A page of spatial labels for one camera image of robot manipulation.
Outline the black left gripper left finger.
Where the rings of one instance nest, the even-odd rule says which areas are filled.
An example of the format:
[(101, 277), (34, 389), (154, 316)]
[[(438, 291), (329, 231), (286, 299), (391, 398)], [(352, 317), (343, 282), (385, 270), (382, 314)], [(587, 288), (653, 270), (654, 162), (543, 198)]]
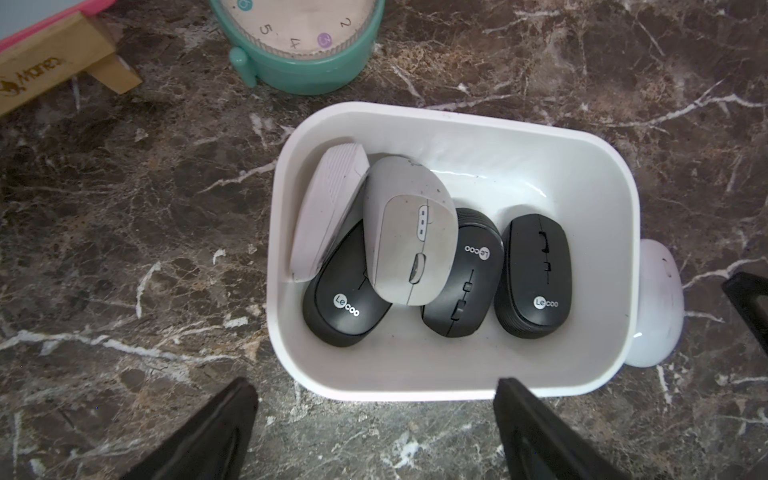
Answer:
[(125, 479), (238, 479), (259, 405), (238, 377), (130, 471)]

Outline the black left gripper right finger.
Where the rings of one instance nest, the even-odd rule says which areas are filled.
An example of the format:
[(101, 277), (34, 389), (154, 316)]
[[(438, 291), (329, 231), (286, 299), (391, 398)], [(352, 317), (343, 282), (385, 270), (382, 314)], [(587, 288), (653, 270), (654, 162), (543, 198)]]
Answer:
[(519, 380), (498, 381), (494, 415), (512, 479), (626, 479)]

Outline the black ribbed mouse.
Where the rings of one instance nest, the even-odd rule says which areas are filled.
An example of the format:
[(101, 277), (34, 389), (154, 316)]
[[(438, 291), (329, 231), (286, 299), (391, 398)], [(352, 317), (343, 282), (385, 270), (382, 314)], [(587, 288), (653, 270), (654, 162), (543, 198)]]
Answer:
[(458, 243), (448, 280), (439, 296), (421, 308), (424, 324), (437, 334), (473, 334), (491, 307), (502, 274), (504, 245), (482, 212), (458, 208)]

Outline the white upside-down mouse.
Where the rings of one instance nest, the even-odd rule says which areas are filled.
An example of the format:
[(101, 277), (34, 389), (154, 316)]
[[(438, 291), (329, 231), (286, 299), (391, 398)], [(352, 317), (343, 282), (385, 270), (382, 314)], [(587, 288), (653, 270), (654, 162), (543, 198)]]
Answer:
[(296, 282), (313, 279), (326, 261), (370, 162), (359, 143), (329, 148), (305, 192), (294, 232), (290, 271)]

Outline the glossy white mouse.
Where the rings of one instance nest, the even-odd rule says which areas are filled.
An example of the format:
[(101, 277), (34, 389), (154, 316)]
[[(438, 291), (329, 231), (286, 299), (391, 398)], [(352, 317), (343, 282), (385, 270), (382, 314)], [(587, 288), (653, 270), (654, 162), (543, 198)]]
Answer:
[(681, 278), (670, 250), (652, 239), (640, 242), (636, 331), (625, 364), (649, 368), (676, 348), (685, 319)]

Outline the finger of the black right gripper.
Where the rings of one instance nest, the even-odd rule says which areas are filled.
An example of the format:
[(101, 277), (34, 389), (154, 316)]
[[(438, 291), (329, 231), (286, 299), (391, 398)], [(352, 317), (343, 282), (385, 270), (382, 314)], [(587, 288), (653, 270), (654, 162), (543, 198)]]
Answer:
[(721, 288), (764, 353), (767, 353), (767, 311), (759, 304), (759, 298), (767, 296), (767, 279), (738, 272), (723, 282)]

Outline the grey speckled mouse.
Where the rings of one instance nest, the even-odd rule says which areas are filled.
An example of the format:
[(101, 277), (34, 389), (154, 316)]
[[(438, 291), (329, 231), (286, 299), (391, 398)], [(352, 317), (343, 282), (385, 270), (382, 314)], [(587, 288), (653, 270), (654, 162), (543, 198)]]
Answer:
[(385, 301), (423, 306), (449, 277), (458, 243), (453, 199), (438, 176), (405, 157), (371, 166), (364, 192), (367, 274)]

